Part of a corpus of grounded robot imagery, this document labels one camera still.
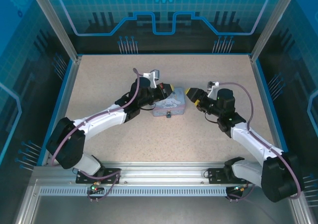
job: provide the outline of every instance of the metal base plate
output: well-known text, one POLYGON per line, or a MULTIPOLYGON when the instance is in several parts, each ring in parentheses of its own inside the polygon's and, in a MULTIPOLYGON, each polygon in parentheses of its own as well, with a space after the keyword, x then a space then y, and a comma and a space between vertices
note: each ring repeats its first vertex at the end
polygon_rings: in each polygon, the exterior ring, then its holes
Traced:
MULTIPOLYGON (((223 168, 209 168, 208 169, 208 177, 209 177, 209 184, 233 184, 231 183, 224 171, 223 168)), ((237 179, 235 184, 245 184, 247 181, 245 179, 237 179)))
MULTIPOLYGON (((120 168, 107 168, 107 169, 105 169, 103 176, 112 174, 112 173, 114 173, 116 171, 120 171, 120 168)), ((102 184, 113 184, 115 179, 116 179, 116 175, 102 180, 101 183, 102 184)), ((81 172, 78 172, 76 180, 75 180, 75 183, 78 183, 78 184, 93 184, 94 182, 96 182, 96 179, 87 178, 81 172)))

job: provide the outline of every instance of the blue wall panel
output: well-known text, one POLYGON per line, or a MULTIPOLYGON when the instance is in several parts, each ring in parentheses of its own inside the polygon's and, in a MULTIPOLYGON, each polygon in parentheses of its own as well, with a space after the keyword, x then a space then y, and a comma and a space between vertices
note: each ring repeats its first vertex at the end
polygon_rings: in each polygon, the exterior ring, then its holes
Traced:
POLYGON ((79 53, 120 54, 249 53, 278 0, 50 1, 79 53))
POLYGON ((0 8, 0 222, 11 224, 70 58, 35 0, 0 8))
POLYGON ((318 175, 317 13, 317 0, 292 0, 259 57, 287 147, 300 158, 304 176, 318 175))

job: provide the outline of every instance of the aluminum frame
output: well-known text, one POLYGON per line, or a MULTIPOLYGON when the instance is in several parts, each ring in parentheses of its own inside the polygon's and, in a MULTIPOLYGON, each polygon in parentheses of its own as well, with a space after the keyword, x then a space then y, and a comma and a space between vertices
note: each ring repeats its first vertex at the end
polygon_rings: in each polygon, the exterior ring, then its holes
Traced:
MULTIPOLYGON (((70 58, 77 62, 78 55, 75 48, 73 47, 67 33, 65 32, 58 16, 56 15, 52 5, 49 0, 37 0, 44 14, 46 15, 49 23, 56 32, 58 38, 60 39, 62 45, 66 49, 70 58)), ((260 35, 252 53, 251 53, 251 64, 254 70, 255 78, 257 81, 257 86, 259 88, 263 104, 265 107, 265 112, 269 118, 269 125, 271 127, 271 132, 274 137, 275 144, 281 147, 280 139, 275 127, 275 122, 273 116, 269 109, 269 103, 260 80, 259 71, 256 67, 256 59, 267 43, 269 37, 274 31, 277 23, 279 22, 282 14, 287 8, 290 0, 279 0, 277 3, 270 19, 268 20, 262 34, 260 35)), ((68 101, 72 92, 72 87, 75 82, 76 72, 72 72, 73 76, 68 79, 67 91, 63 94, 63 101, 56 116, 56 121, 63 117, 66 112, 68 101)), ((43 162, 46 163, 48 159, 48 153, 45 155, 43 162)), ((204 170, 209 167, 223 167, 222 162, 213 163, 106 163, 107 167, 119 167, 122 171, 122 178, 119 186, 211 186, 208 184, 207 179, 205 179, 202 174, 204 170)), ((45 186, 84 186, 80 184, 75 184, 74 182, 75 174, 70 170, 64 170, 62 168, 52 168, 52 167, 35 167, 29 186, 26 190, 16 224, 30 224, 34 217, 36 211, 36 205, 39 199, 39 192, 41 187, 45 186)), ((311 224, 314 223, 314 219, 311 215, 310 209, 307 205, 306 199, 302 194, 297 200, 290 201, 291 207, 295 211, 295 216, 298 223, 311 224)))
POLYGON ((251 53, 251 60, 255 62, 260 55, 261 51, 265 47, 268 39, 272 35, 276 25, 282 18, 287 6, 289 5, 289 2, 291 0, 279 0, 278 3, 275 6, 275 9, 273 10, 273 13, 269 17, 265 28, 263 29, 261 35, 259 36, 253 51, 251 53))
POLYGON ((36 0, 41 7, 43 13, 45 14, 46 18, 48 19, 49 23, 51 24, 54 32, 58 36, 59 40, 61 41, 64 49, 68 53, 69 57, 74 61, 77 62, 78 54, 70 41, 62 23, 60 22, 59 17, 55 13, 51 3, 49 0, 36 0))

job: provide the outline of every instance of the white robotic arm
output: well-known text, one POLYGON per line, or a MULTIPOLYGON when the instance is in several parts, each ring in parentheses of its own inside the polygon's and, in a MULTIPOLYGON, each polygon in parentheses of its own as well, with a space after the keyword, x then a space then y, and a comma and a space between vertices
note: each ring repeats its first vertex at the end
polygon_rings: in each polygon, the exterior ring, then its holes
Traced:
POLYGON ((61 119, 48 140, 47 150, 54 154, 59 149, 62 140, 66 139, 70 132, 75 129, 76 131, 62 144, 62 148, 56 155, 56 160, 65 169, 76 168, 88 175, 95 175, 102 168, 102 164, 94 156, 83 152, 85 143, 112 126, 130 121, 139 115, 143 106, 166 99, 173 92, 173 86, 165 83, 157 85, 158 79, 158 70, 145 73, 140 77, 138 91, 136 91, 136 80, 131 85, 130 91, 107 109, 74 121, 67 117, 61 119))
POLYGON ((225 162, 224 173, 229 182, 244 179, 263 189, 273 202, 297 193, 297 185, 287 165, 295 174, 301 190, 304 188, 298 159, 290 152, 283 152, 251 129, 246 120, 235 112, 233 91, 220 89, 218 82, 208 83, 208 93, 202 89, 189 88, 187 97, 199 111, 218 117, 222 132, 243 145, 257 160, 252 163, 237 157, 225 162))

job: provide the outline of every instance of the wire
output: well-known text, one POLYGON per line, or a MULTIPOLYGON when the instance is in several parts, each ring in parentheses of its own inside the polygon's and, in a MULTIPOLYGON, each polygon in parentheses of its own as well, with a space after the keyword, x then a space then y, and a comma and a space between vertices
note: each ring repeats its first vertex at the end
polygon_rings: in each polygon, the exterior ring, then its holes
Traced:
POLYGON ((106 198, 106 197, 108 196, 108 194, 111 192, 111 190, 113 189, 113 187, 115 186, 116 182, 118 181, 119 176, 120 176, 120 172, 119 172, 119 174, 117 175, 117 177, 115 178, 115 181, 114 181, 113 184, 111 185, 110 189, 107 191, 107 193, 106 193, 104 196, 102 196, 102 197, 100 197, 100 198, 93 199, 93 198, 91 198, 91 196, 89 195, 89 192, 87 192, 87 197, 88 197, 88 199, 90 199, 90 201, 92 202, 93 200, 94 200, 94 201, 99 201, 99 200, 102 200, 102 199, 106 198))
POLYGON ((208 176, 205 176, 205 173, 206 173, 206 172, 208 172, 208 170, 205 170, 205 171, 204 171, 204 173, 203 173, 203 177, 205 177, 205 178, 209 178, 208 176))
POLYGON ((251 195, 251 193, 254 191, 254 189, 255 189, 255 184, 252 185, 251 189, 244 197, 238 196, 239 198, 237 199, 237 201, 242 201, 242 200, 245 200, 246 198, 248 198, 251 195))
POLYGON ((299 181, 295 175, 295 173, 293 172, 292 168, 289 166, 289 164, 287 163, 287 161, 282 157, 282 155, 277 152, 276 150, 272 149, 271 146, 269 146, 268 144, 266 144, 264 141, 262 141, 259 137, 257 137, 252 130, 250 130, 250 122, 252 121, 253 115, 254 115, 254 105, 253 105, 253 101, 252 101, 252 97, 250 96, 249 92, 247 91, 247 89, 245 87, 243 87, 241 84, 238 84, 236 82, 222 82, 220 83, 220 85, 236 85, 239 86, 240 88, 242 88, 245 93, 247 94, 249 101, 250 101, 250 106, 251 106, 251 115, 250 118, 247 122, 247 130, 249 131, 249 133, 251 134, 251 136, 253 136, 258 142, 260 142, 262 145, 264 145, 269 151, 273 152, 282 162, 283 164, 286 166, 286 168, 288 169, 288 171, 290 172, 296 187, 297 187, 297 194, 296 196, 290 197, 291 199, 297 199, 300 197, 301 195, 301 188, 300 188, 300 184, 299 181))
POLYGON ((141 110, 143 110, 143 111, 152 111, 152 110, 154 110, 155 109, 155 107, 156 107, 156 104, 154 103, 154 107, 153 108, 150 108, 150 109, 146 109, 146 108, 140 108, 141 110))
POLYGON ((69 137, 72 136, 72 134, 77 131, 80 127, 84 126, 86 122, 98 117, 98 116, 102 116, 106 113, 111 113, 111 112, 115 112, 115 111, 118 111, 118 110, 121 110, 121 109, 124 109, 126 108, 127 106, 129 106, 134 100, 135 98, 137 97, 137 94, 138 94, 138 90, 139 90, 139 84, 140 84, 140 74, 138 73, 137 69, 133 68, 133 71, 134 73, 137 75, 137 87, 136 87, 136 91, 135 91, 135 94, 134 96, 130 99, 129 102, 127 102, 125 105, 121 106, 121 107, 118 107, 118 108, 115 108, 115 109, 112 109, 112 110, 106 110, 106 111, 102 111, 100 113, 97 113, 95 115, 92 115, 91 117, 88 117, 85 121, 81 122, 79 125, 77 125, 74 129, 72 129, 65 137, 64 139, 62 140, 62 142, 59 144, 59 146, 57 147, 57 149, 55 150, 53 156, 52 156, 52 160, 51 160, 51 166, 54 165, 54 160, 56 158, 56 156, 58 155, 58 153, 60 152, 61 148, 63 147, 63 145, 65 144, 65 142, 69 139, 69 137))
MULTIPOLYGON (((230 196, 236 197, 238 201, 243 200, 242 198, 240 198, 240 196, 235 195, 235 194, 230 194, 230 196)), ((248 202, 248 203, 251 203, 251 204, 253 204, 254 206, 258 207, 260 210, 263 211, 263 213, 264 213, 265 215, 268 216, 268 218, 270 218, 274 223, 278 224, 278 222, 276 222, 275 219, 274 219, 264 208, 262 208, 259 204, 255 203, 255 202, 252 202, 252 201, 250 201, 250 200, 248 200, 248 199, 244 199, 244 201, 246 201, 246 202, 248 202)))
POLYGON ((209 120, 208 118, 207 118, 207 111, 204 113, 204 117, 205 117, 205 119, 208 121, 208 122, 211 122, 211 123, 213 123, 213 124, 217 124, 218 122, 216 122, 216 121, 211 121, 211 120, 209 120))

